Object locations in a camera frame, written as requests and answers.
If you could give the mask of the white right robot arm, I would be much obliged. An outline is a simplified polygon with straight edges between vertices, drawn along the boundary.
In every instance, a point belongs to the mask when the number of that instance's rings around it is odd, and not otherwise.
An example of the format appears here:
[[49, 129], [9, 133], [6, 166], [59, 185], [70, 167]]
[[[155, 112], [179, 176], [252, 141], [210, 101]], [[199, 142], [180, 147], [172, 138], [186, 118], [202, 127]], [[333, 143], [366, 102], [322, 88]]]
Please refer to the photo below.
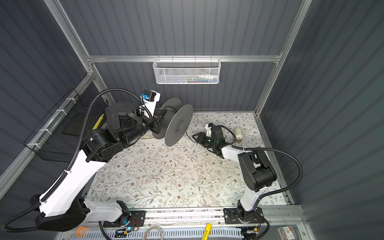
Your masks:
[[[205, 133], [194, 134], [190, 139], [216, 156], [235, 161], [240, 165], [247, 187], [236, 208], [224, 209], [226, 223], [247, 224], [252, 221], [263, 223], [261, 212], [258, 210], [260, 201], [267, 196], [286, 192], [295, 187], [303, 177], [303, 167], [294, 156], [277, 149], [235, 146], [238, 137], [239, 135], [225, 126], [209, 123], [206, 125]], [[268, 191], [268, 187], [277, 180], [277, 173], [266, 152], [279, 153], [293, 160], [299, 169], [298, 177], [293, 183], [272, 192]]]

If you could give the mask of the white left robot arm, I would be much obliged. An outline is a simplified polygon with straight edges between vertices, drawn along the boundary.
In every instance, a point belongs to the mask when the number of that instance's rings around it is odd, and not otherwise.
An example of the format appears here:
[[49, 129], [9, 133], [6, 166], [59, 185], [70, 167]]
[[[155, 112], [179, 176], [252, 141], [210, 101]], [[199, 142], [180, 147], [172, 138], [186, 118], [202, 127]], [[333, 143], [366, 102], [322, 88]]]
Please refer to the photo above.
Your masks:
[[80, 197], [79, 193], [113, 156], [136, 144], [148, 131], [161, 131], [166, 111], [156, 110], [160, 97], [156, 91], [144, 91], [135, 96], [138, 106], [130, 102], [111, 105], [106, 108], [107, 127], [87, 130], [96, 103], [92, 100], [68, 166], [45, 193], [32, 197], [30, 208], [5, 221], [2, 230], [66, 232], [88, 222], [109, 222], [122, 228], [135, 224], [124, 202], [98, 203]]

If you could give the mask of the grey perforated cable spool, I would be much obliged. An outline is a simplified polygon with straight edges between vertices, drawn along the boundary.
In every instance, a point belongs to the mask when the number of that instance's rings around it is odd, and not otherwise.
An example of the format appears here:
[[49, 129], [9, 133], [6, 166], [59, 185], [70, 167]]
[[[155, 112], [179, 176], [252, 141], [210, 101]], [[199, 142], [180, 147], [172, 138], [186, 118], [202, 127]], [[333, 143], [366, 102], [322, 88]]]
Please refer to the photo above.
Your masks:
[[192, 105], [183, 105], [180, 99], [172, 98], [163, 104], [161, 110], [167, 110], [167, 113], [162, 121], [160, 133], [152, 132], [152, 135], [157, 140], [164, 139], [165, 144], [171, 147], [185, 134], [191, 123], [194, 109]]

